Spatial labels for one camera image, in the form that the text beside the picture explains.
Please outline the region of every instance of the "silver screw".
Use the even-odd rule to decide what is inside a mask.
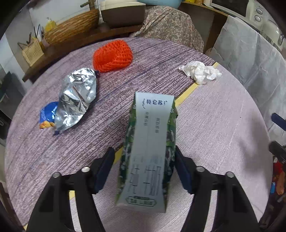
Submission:
[[[59,172],[53,173],[53,178],[58,178],[61,174]]]
[[[234,174],[232,172],[227,172],[227,176],[230,177],[230,178],[233,178]]]
[[[90,171],[90,167],[83,167],[82,168],[82,172],[89,172]]]
[[[196,170],[197,170],[198,172],[204,172],[204,167],[198,166],[198,167],[196,167]]]

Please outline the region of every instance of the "white tissue paper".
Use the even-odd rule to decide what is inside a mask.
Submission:
[[[203,85],[221,76],[221,72],[218,69],[215,69],[213,66],[205,66],[200,61],[191,61],[186,65],[181,65],[179,70],[194,79],[198,85]]]

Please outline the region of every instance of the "yellow bottle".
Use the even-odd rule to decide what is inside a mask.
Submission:
[[[48,22],[47,22],[47,25],[45,26],[45,32],[46,33],[57,26],[55,24],[55,21],[52,21],[49,18],[47,18],[47,19],[48,19]]]

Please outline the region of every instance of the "wicker basket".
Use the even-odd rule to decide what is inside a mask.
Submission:
[[[30,65],[30,67],[44,55],[38,39],[34,39],[22,50],[22,55]]]
[[[57,25],[55,28],[45,33],[44,38],[50,45],[55,45],[76,34],[96,28],[98,26],[98,21],[99,10],[90,10]]]

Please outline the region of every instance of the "round table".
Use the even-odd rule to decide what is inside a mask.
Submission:
[[[75,69],[93,68],[92,55],[107,41],[92,44],[50,67],[34,83],[13,117],[6,146],[5,172],[13,207],[24,225],[53,172],[75,173],[101,157],[108,146],[119,148],[128,123],[128,111],[135,91],[180,96],[193,80],[178,70],[188,61],[206,65],[214,61],[189,47],[170,41],[125,38],[133,51],[132,64],[103,73],[99,78],[96,104],[74,127],[53,136],[53,129],[39,129],[40,109],[58,100],[62,79]],[[177,107],[176,145],[184,156],[210,172],[235,173],[259,220],[271,185],[272,156],[263,118],[244,87],[222,66],[222,77],[198,86]],[[180,231],[189,211],[192,195],[183,189],[175,171],[170,184],[166,213],[147,214],[117,208],[114,204],[119,163],[106,184],[94,196],[106,231]],[[205,231],[214,219],[216,192],[213,191]],[[71,211],[75,230],[79,223]]]

